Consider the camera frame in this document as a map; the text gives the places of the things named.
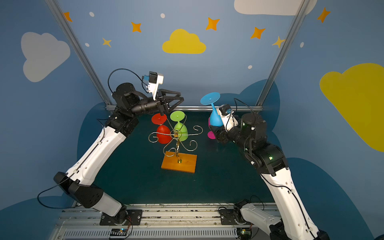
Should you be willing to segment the pink wine glass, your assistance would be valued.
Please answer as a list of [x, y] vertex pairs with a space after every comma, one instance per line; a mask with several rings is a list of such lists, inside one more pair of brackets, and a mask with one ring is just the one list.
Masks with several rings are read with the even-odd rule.
[[[210, 129], [210, 128], [211, 128], [210, 119], [208, 119], [208, 126], [209, 126], [209, 129]], [[208, 136], [208, 138], [211, 139], [211, 140], [215, 140], [215, 139], [216, 139], [216, 137], [215, 137], [213, 131], [209, 131], [209, 132], [207, 133], [207, 136]]]

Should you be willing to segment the blue wine glass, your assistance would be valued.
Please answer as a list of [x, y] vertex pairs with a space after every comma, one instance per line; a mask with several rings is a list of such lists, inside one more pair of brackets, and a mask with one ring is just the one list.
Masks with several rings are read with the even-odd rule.
[[210, 115], [210, 125], [215, 127], [223, 126], [223, 121], [214, 105], [214, 103], [220, 99], [220, 96], [221, 96], [220, 93], [212, 92], [203, 96], [200, 100], [200, 103], [202, 105], [205, 105], [205, 106], [211, 105], [212, 113]]

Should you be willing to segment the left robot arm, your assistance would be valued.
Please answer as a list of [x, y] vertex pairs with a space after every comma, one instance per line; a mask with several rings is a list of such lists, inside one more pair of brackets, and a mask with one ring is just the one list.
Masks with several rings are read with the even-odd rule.
[[71, 168], [54, 177], [68, 196], [85, 208], [93, 208], [118, 221], [125, 219], [126, 207], [94, 185], [94, 181], [111, 154], [133, 132], [139, 116], [157, 112], [168, 114], [184, 100], [181, 93], [165, 89], [156, 90], [155, 95], [148, 98], [131, 83], [117, 87], [112, 94], [117, 107], [98, 138]]

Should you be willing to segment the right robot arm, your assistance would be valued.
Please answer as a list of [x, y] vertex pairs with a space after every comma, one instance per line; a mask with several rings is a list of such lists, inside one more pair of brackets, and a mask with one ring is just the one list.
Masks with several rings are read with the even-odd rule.
[[228, 114], [220, 127], [210, 129], [219, 143], [233, 142], [243, 151], [269, 188], [280, 217], [259, 209], [248, 201], [234, 207], [239, 224], [251, 223], [272, 240], [328, 240], [330, 237], [312, 221], [294, 185], [288, 161], [277, 145], [267, 140], [267, 123], [257, 113], [241, 118]]

